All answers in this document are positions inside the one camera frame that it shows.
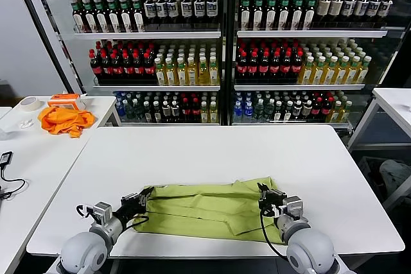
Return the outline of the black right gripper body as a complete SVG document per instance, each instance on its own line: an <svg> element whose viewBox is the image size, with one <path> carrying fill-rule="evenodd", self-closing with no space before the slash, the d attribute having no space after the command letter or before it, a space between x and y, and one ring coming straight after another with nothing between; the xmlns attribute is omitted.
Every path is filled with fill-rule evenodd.
<svg viewBox="0 0 411 274"><path fill-rule="evenodd" d="M280 207L283 206L285 197L267 197L266 202L259 202L259 209L262 216L279 216Z"/></svg>

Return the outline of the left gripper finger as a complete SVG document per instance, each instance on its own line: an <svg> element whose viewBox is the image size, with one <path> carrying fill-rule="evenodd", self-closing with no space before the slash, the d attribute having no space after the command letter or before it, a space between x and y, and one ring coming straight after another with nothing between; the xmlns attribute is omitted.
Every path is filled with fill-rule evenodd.
<svg viewBox="0 0 411 274"><path fill-rule="evenodd" d="M153 186L145 187L140 193L130 193L121 198L121 203L137 202L146 203L153 191Z"/></svg>
<svg viewBox="0 0 411 274"><path fill-rule="evenodd" d="M150 196L152 194L152 190L143 190L141 191L141 207L146 212L147 211L147 204Z"/></svg>

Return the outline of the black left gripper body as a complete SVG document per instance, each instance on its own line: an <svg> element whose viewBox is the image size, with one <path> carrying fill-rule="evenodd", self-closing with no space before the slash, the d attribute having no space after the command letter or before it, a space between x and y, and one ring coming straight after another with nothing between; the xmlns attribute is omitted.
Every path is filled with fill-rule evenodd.
<svg viewBox="0 0 411 274"><path fill-rule="evenodd" d="M113 216L117 218L123 226L127 226L127 223L136 215L144 214L141 204L137 202L121 203L118 210L113 212Z"/></svg>

